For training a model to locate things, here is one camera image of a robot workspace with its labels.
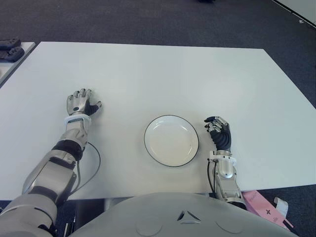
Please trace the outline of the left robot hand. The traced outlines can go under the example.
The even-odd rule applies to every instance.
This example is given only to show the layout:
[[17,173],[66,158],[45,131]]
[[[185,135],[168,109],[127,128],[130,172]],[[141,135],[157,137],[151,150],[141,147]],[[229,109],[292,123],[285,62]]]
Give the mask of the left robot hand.
[[82,88],[69,95],[66,102],[68,115],[84,114],[90,116],[96,113],[102,107],[102,102],[98,101],[92,105],[90,103],[91,94],[91,89]]

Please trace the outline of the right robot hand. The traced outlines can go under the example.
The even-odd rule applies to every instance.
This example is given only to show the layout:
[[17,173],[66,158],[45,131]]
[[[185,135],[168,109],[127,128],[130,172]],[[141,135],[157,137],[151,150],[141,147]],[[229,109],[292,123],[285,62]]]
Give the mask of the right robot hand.
[[229,123],[220,116],[208,117],[204,122],[206,123],[204,127],[210,134],[216,149],[231,152],[232,137]]

